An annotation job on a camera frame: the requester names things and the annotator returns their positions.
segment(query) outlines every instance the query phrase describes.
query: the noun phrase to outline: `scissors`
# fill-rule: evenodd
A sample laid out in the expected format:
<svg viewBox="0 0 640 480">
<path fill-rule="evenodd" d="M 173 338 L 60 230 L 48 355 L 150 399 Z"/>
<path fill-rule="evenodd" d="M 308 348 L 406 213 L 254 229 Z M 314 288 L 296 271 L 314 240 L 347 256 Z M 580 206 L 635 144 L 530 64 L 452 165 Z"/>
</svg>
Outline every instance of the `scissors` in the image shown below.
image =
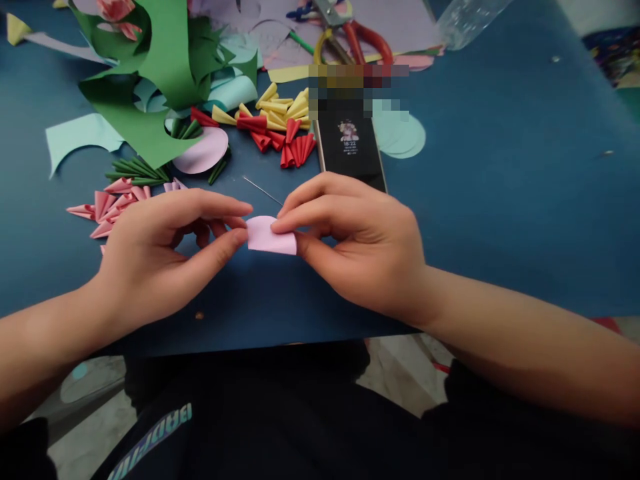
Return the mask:
<svg viewBox="0 0 640 480">
<path fill-rule="evenodd" d="M 318 43 L 315 46 L 313 52 L 313 62 L 320 65 L 322 64 L 322 47 L 328 43 L 334 50 L 336 55 L 340 58 L 340 61 L 346 65 L 364 65 L 366 63 L 365 56 L 362 54 L 362 48 L 360 46 L 359 37 L 374 46 L 376 50 L 382 55 L 382 62 L 385 65 L 393 64 L 393 53 L 387 41 L 382 36 L 373 30 L 370 30 L 353 19 L 342 18 L 329 0 L 312 0 L 316 10 L 322 18 L 324 24 L 324 32 L 320 35 Z M 338 42 L 338 39 L 333 34 L 333 31 L 342 28 L 347 36 L 347 41 L 351 47 L 353 58 L 349 56 L 347 51 Z"/>
</svg>

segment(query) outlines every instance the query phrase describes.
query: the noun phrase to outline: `needle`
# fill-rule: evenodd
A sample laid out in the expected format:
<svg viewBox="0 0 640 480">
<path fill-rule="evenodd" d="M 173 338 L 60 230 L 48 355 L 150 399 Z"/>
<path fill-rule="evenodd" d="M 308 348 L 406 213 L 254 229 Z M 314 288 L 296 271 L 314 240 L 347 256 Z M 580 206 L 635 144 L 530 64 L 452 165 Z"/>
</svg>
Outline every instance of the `needle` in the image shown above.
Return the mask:
<svg viewBox="0 0 640 480">
<path fill-rule="evenodd" d="M 254 187 L 256 187 L 258 190 L 260 190 L 262 193 L 264 193 L 266 196 L 268 196 L 271 200 L 273 200 L 273 201 L 274 201 L 274 202 L 276 202 L 276 203 L 279 203 L 279 204 L 280 204 L 280 206 L 284 207 L 284 205 L 282 204 L 282 202 L 280 202 L 280 201 L 276 200 L 276 198 L 274 198 L 273 196 L 271 196 L 271 195 L 269 194 L 269 192 L 267 192 L 266 190 L 263 190 L 262 188 L 258 187 L 254 182 L 252 182 L 252 181 L 251 181 L 251 180 L 249 180 L 248 178 L 246 178 L 246 177 L 243 177 L 243 178 L 244 178 L 244 180 L 246 180 L 246 181 L 248 181 L 250 184 L 252 184 Z"/>
</svg>

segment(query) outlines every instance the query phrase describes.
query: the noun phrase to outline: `hand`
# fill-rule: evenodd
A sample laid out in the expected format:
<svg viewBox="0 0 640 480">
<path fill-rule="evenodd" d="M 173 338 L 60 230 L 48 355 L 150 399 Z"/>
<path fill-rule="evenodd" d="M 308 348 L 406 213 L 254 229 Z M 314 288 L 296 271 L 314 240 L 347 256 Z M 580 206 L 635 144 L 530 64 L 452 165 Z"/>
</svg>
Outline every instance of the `hand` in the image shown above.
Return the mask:
<svg viewBox="0 0 640 480">
<path fill-rule="evenodd" d="M 346 300 L 409 321 L 424 297 L 425 257 L 413 212 L 364 183 L 321 173 L 292 192 L 274 233 L 296 231 L 298 255 Z M 331 248 L 319 240 L 332 236 Z"/>
<path fill-rule="evenodd" d="M 248 203 L 201 189 L 163 193 L 128 207 L 90 282 L 106 298 L 118 335 L 188 304 L 246 242 L 247 224 L 240 216 L 252 210 Z M 211 244 L 210 230 L 216 237 Z M 201 248 L 192 258 L 174 250 L 188 233 L 196 234 Z"/>
</svg>

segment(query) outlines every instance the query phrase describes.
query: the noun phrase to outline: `mobile phone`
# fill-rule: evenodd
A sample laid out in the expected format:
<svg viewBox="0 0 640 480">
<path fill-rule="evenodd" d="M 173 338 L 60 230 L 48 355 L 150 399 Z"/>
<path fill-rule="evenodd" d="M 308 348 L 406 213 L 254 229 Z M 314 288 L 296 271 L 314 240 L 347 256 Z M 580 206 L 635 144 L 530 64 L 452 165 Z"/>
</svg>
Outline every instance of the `mobile phone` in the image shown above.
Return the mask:
<svg viewBox="0 0 640 480">
<path fill-rule="evenodd" d="M 322 171 L 348 175 L 387 192 L 371 118 L 361 111 L 322 110 L 314 130 Z"/>
</svg>

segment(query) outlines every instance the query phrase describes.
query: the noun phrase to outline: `black shirt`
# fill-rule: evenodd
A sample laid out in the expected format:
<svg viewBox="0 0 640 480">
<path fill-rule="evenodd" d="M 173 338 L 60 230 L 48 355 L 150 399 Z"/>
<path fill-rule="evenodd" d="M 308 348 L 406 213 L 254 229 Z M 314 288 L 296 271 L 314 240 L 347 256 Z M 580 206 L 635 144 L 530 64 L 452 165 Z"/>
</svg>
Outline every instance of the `black shirt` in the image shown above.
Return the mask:
<svg viewBox="0 0 640 480">
<path fill-rule="evenodd" d="M 458 362 L 445 388 L 418 419 L 326 370 L 196 362 L 93 478 L 640 478 L 636 433 L 522 402 Z M 46 421 L 22 424 L 0 477 L 54 479 L 46 455 Z"/>
</svg>

